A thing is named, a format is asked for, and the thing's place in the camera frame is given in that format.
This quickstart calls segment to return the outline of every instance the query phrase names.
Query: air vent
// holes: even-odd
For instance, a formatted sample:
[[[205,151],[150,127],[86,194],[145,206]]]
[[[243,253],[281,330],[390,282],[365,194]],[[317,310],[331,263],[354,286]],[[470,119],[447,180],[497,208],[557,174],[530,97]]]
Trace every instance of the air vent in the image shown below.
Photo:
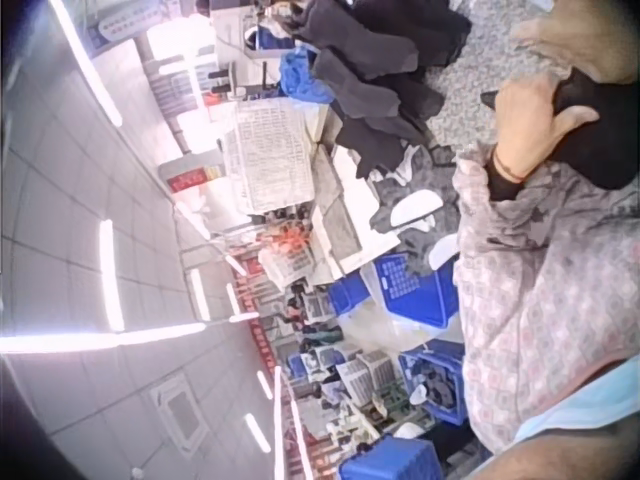
[[[152,401],[171,439],[191,458],[200,448],[209,427],[183,374],[150,390]]]

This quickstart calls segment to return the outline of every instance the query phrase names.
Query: patterned shirt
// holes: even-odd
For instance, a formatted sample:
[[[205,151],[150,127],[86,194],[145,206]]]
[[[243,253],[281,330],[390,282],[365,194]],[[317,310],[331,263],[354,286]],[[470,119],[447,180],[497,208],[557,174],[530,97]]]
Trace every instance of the patterned shirt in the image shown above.
[[[640,352],[638,179],[604,191],[544,164],[515,200],[492,202],[478,145],[457,158],[465,398],[499,453],[519,426],[606,364]]]

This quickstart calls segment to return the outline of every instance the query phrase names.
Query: banner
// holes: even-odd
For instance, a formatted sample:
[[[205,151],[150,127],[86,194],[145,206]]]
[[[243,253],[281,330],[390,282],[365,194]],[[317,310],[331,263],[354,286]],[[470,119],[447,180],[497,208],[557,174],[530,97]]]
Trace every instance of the banner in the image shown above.
[[[90,57],[95,57],[181,16],[180,0],[133,0],[115,5],[99,12],[98,20],[87,25],[85,48]]]

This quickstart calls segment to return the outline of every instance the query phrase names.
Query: fluorescent light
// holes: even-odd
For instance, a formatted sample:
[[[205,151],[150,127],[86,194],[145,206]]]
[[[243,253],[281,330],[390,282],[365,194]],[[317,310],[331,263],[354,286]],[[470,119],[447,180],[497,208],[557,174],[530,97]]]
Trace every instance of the fluorescent light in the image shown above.
[[[125,332],[118,335],[119,345],[138,345],[140,343],[157,342],[169,338],[183,337],[198,333],[206,328],[204,323],[186,323],[184,325],[173,325],[171,327],[150,328],[148,330],[138,330]]]
[[[71,51],[73,52],[74,57],[76,57],[76,61],[84,75],[84,78],[87,80],[89,84],[89,88],[95,95],[98,103],[106,113],[107,117],[111,123],[113,123],[116,127],[122,126],[122,115],[116,108],[115,103],[113,103],[113,99],[107,92],[107,89],[102,83],[100,79],[100,75],[96,71],[95,67],[89,60],[89,56],[87,52],[85,52],[82,47],[82,42],[80,41],[80,37],[78,37],[78,33],[76,32],[76,28],[71,21],[71,17],[69,13],[64,8],[64,4],[62,0],[49,0],[53,11],[58,17],[58,22],[60,22],[60,26],[64,32],[65,37],[67,37],[67,42],[69,42],[69,46],[71,47]]]
[[[267,382],[267,377],[264,376],[264,373],[261,370],[258,370],[258,381],[260,382],[260,385],[262,385],[262,390],[264,390],[264,394],[267,398],[269,400],[273,400],[273,394],[271,393],[269,382]]]
[[[260,316],[260,314],[258,312],[247,312],[247,313],[241,313],[240,315],[232,315],[229,317],[229,322],[230,323],[238,323],[238,322],[244,322],[247,320],[253,320],[254,318],[258,318]]]
[[[100,270],[102,272],[102,294],[109,326],[111,330],[121,332],[124,330],[124,318],[118,294],[113,248],[113,222],[111,220],[104,220],[100,223]]]
[[[71,333],[0,337],[0,353],[60,353],[104,350],[118,346],[115,333]]]
[[[0,354],[68,353],[104,350],[120,345],[138,345],[182,337],[201,332],[204,329],[204,323],[188,323],[125,333],[67,333],[0,337]]]
[[[196,294],[196,303],[198,304],[198,310],[200,312],[200,319],[209,321],[211,315],[209,314],[209,306],[207,305],[207,297],[204,294],[204,287],[202,286],[202,277],[200,277],[200,270],[197,268],[189,272],[191,277],[191,283],[193,284],[193,290]]]
[[[264,433],[262,433],[262,430],[260,430],[260,426],[258,425],[258,422],[256,422],[255,417],[248,413],[244,416],[244,421],[247,422],[247,426],[249,427],[249,430],[251,430],[253,438],[255,438],[256,442],[258,442],[260,450],[262,450],[264,453],[270,453],[271,445],[269,445],[269,442],[267,442],[267,438],[264,436]]]
[[[233,285],[227,283],[227,295],[229,295],[229,301],[231,302],[231,308],[234,315],[240,315],[240,305],[238,304],[238,298],[236,292],[233,289]]]
[[[186,218],[189,223],[196,229],[196,231],[204,237],[205,240],[211,240],[211,232],[204,226],[202,223],[202,219],[195,215],[189,207],[187,207],[184,203],[178,202],[176,203],[176,208],[178,211]]]
[[[238,261],[235,258],[233,258],[231,255],[225,255],[224,259],[240,275],[242,275],[243,277],[247,276],[247,271],[244,268],[242,268],[242,265],[240,265]]]
[[[298,439],[298,450],[300,451],[300,459],[302,460],[302,469],[304,470],[305,480],[313,480],[313,471],[307,454],[307,445],[304,443],[304,432],[302,431],[302,422],[300,422],[300,412],[298,404],[291,397],[291,413],[293,414],[293,424],[296,428],[296,438]]]
[[[273,402],[273,422],[274,441],[276,444],[276,454],[274,461],[274,480],[284,480],[284,439],[282,438],[282,368],[276,365],[273,372],[274,378],[274,398]]]

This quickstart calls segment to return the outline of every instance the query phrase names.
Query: hand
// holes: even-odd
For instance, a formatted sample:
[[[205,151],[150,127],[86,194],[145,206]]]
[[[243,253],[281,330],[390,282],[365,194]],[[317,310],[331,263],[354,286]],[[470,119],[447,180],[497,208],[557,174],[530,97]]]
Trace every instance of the hand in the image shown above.
[[[569,107],[554,117],[557,86],[557,78],[539,74],[508,81],[500,89],[496,97],[495,166],[506,179],[521,183],[567,133],[600,118],[594,109],[582,106]]]

